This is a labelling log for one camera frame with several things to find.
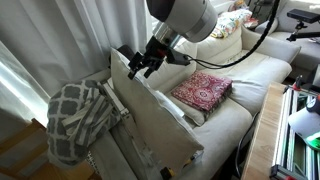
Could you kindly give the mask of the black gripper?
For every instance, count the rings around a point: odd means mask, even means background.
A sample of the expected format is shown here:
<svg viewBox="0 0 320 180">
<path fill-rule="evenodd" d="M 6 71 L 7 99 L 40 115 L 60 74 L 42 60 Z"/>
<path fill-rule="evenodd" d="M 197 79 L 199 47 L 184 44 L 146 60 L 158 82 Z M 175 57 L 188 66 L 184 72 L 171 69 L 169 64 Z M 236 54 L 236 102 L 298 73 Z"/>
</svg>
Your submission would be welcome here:
<svg viewBox="0 0 320 180">
<path fill-rule="evenodd" d="M 130 60 L 128 64 L 130 67 L 128 77 L 133 79 L 142 68 L 148 68 L 144 73 L 144 77 L 148 78 L 154 71 L 160 68 L 163 60 L 175 65 L 187 66 L 190 64 L 186 54 L 180 53 L 162 44 L 155 37 L 152 37 L 146 45 L 146 52 L 143 55 L 137 52 Z"/>
</svg>

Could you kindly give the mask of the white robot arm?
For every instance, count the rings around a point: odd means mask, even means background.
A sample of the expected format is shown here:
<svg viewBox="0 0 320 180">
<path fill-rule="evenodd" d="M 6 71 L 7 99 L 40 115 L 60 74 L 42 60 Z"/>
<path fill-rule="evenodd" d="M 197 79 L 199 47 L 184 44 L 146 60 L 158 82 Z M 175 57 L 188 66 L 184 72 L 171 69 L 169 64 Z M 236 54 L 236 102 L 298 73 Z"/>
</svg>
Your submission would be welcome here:
<svg viewBox="0 0 320 180">
<path fill-rule="evenodd" d="M 190 64 L 186 54 L 174 47 L 180 37 L 192 43 L 207 38 L 217 24 L 217 12 L 209 0 L 146 0 L 150 14 L 158 20 L 153 36 L 146 45 L 146 52 L 137 52 L 130 60 L 128 77 L 133 79 L 138 71 L 146 68 L 144 77 L 157 71 L 163 60 L 169 64 Z"/>
</svg>

